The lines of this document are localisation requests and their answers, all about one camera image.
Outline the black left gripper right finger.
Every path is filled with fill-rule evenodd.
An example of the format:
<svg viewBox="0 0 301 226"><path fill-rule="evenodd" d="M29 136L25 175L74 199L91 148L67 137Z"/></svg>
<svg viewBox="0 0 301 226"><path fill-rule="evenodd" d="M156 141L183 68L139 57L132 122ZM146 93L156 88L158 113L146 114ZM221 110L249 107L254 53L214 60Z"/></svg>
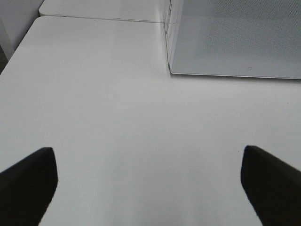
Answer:
<svg viewBox="0 0 301 226"><path fill-rule="evenodd" d="M264 226L301 224L301 172L253 145L244 149L240 182Z"/></svg>

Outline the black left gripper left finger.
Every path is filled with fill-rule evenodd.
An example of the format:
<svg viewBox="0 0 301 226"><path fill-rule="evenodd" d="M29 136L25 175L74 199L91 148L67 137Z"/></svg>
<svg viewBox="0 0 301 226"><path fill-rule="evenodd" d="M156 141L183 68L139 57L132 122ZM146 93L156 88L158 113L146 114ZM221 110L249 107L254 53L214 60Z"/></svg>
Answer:
<svg viewBox="0 0 301 226"><path fill-rule="evenodd" d="M37 226L58 185L55 153L43 147L0 174L0 224Z"/></svg>

